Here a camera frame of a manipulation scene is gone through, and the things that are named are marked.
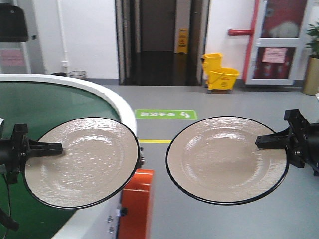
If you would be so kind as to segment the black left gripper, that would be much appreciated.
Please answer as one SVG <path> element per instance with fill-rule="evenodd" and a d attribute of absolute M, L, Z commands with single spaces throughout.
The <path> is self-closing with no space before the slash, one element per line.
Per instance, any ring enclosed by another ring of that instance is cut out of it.
<path fill-rule="evenodd" d="M 61 143 L 28 140 L 27 134 L 27 124 L 15 124 L 10 139 L 0 140 L 0 173 L 8 184 L 18 182 L 21 165 L 27 156 L 56 156 L 63 152 Z"/>

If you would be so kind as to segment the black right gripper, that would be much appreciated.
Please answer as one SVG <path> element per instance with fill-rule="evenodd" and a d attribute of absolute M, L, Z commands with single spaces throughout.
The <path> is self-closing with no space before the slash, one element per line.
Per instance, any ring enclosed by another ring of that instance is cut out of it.
<path fill-rule="evenodd" d="M 257 136 L 255 144 L 262 149 L 287 149 L 288 161 L 297 168 L 307 164 L 313 175 L 319 174 L 319 124 L 309 123 L 298 109 L 286 110 L 284 120 L 289 128 L 274 134 Z"/>

